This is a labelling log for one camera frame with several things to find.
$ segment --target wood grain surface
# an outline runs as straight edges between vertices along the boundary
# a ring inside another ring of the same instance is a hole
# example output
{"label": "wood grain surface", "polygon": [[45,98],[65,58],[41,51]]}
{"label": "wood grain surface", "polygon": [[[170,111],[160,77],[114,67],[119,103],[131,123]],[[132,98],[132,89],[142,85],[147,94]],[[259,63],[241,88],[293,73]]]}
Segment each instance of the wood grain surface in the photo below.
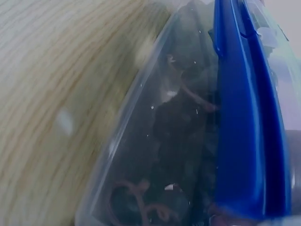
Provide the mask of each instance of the wood grain surface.
{"label": "wood grain surface", "polygon": [[169,18],[149,0],[0,0],[0,226],[68,226]]}

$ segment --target white particle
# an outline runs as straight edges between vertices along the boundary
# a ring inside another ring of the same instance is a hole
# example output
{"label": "white particle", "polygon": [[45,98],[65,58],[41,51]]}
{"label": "white particle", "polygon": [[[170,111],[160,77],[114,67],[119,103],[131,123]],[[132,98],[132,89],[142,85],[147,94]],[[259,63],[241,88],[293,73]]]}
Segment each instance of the white particle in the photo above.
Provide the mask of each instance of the white particle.
{"label": "white particle", "polygon": [[168,95],[169,97],[174,97],[175,95],[177,95],[177,92],[175,92],[175,91],[168,91],[168,92],[167,92],[167,95]]}
{"label": "white particle", "polygon": [[174,189],[174,184],[171,184],[171,185],[167,185],[164,190],[165,191],[170,191],[170,190],[173,190]]}

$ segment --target plastic container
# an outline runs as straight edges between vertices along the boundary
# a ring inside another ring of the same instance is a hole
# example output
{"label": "plastic container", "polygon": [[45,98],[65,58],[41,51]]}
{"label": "plastic container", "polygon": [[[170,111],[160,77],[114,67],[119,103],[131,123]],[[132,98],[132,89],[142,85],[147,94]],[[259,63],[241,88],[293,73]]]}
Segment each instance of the plastic container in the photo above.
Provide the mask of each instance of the plastic container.
{"label": "plastic container", "polygon": [[181,7],[126,96],[75,225],[253,226],[297,214],[295,65],[258,0]]}

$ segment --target blue plastic lid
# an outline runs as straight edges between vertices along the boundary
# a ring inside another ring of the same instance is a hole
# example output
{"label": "blue plastic lid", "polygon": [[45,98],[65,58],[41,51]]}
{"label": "blue plastic lid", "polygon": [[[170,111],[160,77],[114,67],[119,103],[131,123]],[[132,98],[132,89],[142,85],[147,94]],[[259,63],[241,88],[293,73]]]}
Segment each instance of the blue plastic lid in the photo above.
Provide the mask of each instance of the blue plastic lid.
{"label": "blue plastic lid", "polygon": [[216,201],[257,219],[288,215],[300,193],[301,73],[287,38],[259,0],[216,0],[214,48],[222,96]]}

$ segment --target wooden table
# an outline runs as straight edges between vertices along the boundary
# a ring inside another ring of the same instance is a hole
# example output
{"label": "wooden table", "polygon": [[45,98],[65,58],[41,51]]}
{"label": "wooden table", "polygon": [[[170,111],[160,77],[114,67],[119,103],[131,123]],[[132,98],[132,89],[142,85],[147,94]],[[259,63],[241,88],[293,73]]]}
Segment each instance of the wooden table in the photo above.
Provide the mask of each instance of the wooden table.
{"label": "wooden table", "polygon": [[169,18],[150,0],[0,1],[0,225],[68,226]]}

